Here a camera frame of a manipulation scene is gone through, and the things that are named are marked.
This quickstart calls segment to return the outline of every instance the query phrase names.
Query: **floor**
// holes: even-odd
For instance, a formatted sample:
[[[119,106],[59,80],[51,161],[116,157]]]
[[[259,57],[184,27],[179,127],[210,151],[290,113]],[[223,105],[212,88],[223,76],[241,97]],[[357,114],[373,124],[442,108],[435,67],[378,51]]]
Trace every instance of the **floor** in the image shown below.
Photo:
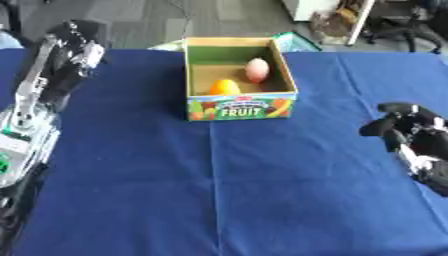
[[[67,19],[107,23],[115,48],[148,48],[183,36],[270,36],[297,29],[312,38],[306,24],[293,23],[280,0],[21,0],[24,33],[35,39]],[[7,23],[0,10],[0,24]],[[421,51],[430,45],[419,42]],[[406,51],[402,41],[380,40],[325,51]]]

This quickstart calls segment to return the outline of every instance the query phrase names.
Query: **blue tablecloth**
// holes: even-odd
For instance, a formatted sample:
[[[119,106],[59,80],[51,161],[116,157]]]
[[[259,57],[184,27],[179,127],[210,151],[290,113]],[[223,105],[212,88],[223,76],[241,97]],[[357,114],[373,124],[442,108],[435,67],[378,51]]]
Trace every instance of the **blue tablecloth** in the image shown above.
[[[22,57],[0,51],[0,105]],[[17,256],[440,255],[448,199],[358,128],[385,101],[448,117],[430,54],[292,53],[290,119],[185,119],[183,56],[109,52],[73,94]]]

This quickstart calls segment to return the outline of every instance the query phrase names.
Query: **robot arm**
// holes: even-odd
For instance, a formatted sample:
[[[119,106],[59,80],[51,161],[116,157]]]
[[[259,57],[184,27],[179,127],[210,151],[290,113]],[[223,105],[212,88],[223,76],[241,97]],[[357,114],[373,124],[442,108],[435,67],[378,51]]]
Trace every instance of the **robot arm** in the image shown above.
[[[360,134],[382,138],[413,179],[448,196],[448,122],[414,104],[385,103],[378,109],[386,116],[363,126]]]
[[[0,112],[0,256],[32,210],[59,138],[58,114],[104,55],[101,25],[72,20],[28,51],[13,86],[15,102]]]

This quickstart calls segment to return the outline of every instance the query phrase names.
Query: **cardboard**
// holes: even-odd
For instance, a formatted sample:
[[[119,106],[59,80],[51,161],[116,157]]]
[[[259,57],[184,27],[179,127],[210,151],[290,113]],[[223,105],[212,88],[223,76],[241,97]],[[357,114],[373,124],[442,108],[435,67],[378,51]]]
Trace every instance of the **cardboard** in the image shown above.
[[[246,64],[268,62],[261,84],[249,81]],[[271,38],[188,38],[185,41],[187,104],[190,121],[289,117],[298,90],[285,60]],[[209,95],[217,80],[231,79],[241,94]]]

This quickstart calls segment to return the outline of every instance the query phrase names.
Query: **white cabinet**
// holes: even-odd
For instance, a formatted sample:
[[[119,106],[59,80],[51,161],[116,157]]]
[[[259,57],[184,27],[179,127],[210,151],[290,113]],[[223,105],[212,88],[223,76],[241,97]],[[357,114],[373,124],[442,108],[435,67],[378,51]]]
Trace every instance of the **white cabinet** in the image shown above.
[[[308,21],[314,12],[334,10],[339,0],[282,0],[295,21]]]

